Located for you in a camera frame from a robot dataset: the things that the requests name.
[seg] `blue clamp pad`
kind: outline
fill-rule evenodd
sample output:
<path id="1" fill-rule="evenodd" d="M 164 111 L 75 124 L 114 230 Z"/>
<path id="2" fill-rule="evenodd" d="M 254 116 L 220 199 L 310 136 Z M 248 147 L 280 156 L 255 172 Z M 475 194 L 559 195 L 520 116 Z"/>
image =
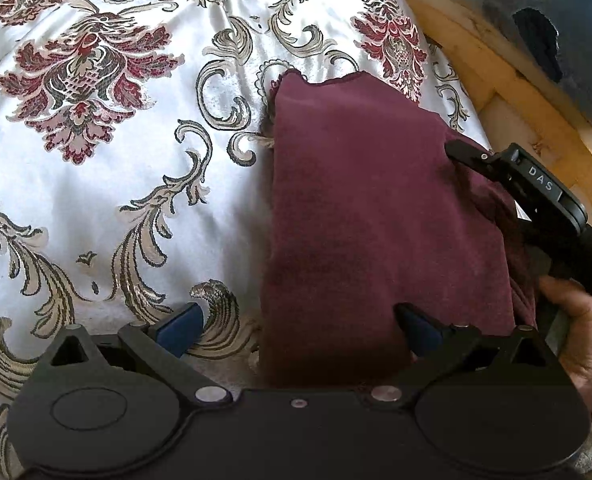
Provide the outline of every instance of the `blue clamp pad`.
<path id="1" fill-rule="evenodd" d="M 202 334 L 202 309 L 198 303 L 187 303 L 147 330 L 156 343 L 175 357 L 182 356 Z"/>
<path id="2" fill-rule="evenodd" d="M 405 333 L 409 349 L 418 357 L 433 352 L 442 345 L 449 328 L 429 317 L 410 303 L 394 307 L 398 326 Z"/>

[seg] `wooden slat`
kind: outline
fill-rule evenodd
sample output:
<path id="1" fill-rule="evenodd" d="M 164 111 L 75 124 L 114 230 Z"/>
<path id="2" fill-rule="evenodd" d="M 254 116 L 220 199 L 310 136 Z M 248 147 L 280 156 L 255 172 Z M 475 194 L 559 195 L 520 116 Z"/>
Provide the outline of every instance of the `wooden slat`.
<path id="1" fill-rule="evenodd" d="M 463 26 L 434 6 L 439 1 L 446 7 L 444 0 L 406 1 L 420 27 L 442 45 L 448 57 L 460 58 L 520 114 L 539 136 L 542 145 L 555 155 L 556 161 L 548 168 L 567 187 L 578 184 L 592 205 L 592 126 L 569 99 L 550 102 L 549 97 L 545 98 L 540 92 L 540 87 L 528 81 L 524 73 L 516 70 L 476 34 L 477 29 L 471 20 Z M 507 40 L 504 41 L 506 52 L 515 51 L 513 59 L 522 58 L 521 66 L 533 65 Z M 532 77 L 536 78 L 536 69 L 532 72 Z M 559 108 L 563 108 L 565 117 Z"/>
<path id="2" fill-rule="evenodd" d="M 541 138 L 534 129 L 500 95 L 494 95 L 478 112 L 478 118 L 495 152 L 504 150 L 512 142 L 517 142 L 548 168 L 558 160 L 558 155 L 541 143 Z"/>

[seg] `white floral bedspread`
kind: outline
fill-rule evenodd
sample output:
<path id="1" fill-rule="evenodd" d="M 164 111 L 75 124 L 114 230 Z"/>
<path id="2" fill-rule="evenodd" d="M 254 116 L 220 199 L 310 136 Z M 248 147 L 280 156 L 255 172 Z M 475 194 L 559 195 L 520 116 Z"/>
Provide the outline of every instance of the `white floral bedspread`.
<path id="1" fill-rule="evenodd" d="M 365 70 L 489 147 L 404 0 L 0 0 L 0 474 L 20 471 L 7 409 L 74 321 L 109 333 L 198 301 L 187 359 L 253 380 L 288 68 Z"/>

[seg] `metal screw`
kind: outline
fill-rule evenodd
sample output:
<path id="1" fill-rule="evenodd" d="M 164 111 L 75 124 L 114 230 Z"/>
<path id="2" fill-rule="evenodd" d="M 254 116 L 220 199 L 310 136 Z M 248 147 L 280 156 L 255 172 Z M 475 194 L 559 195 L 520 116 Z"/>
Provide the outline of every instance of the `metal screw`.
<path id="1" fill-rule="evenodd" d="M 220 386 L 203 386 L 194 395 L 202 402 L 219 402 L 227 397 L 227 390 Z"/>
<path id="2" fill-rule="evenodd" d="M 402 396 L 403 392 L 401 392 L 396 386 L 376 386 L 372 390 L 372 397 L 381 402 L 394 402 L 395 400 L 399 400 Z"/>

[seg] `human hand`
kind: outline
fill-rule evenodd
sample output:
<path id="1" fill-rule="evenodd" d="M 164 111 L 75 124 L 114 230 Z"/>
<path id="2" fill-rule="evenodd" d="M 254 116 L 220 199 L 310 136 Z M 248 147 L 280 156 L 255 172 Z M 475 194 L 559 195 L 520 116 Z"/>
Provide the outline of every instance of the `human hand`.
<path id="1" fill-rule="evenodd" d="M 558 360 L 592 412 L 592 296 L 576 282 L 551 276 L 541 276 L 539 286 L 569 316 L 569 332 Z"/>

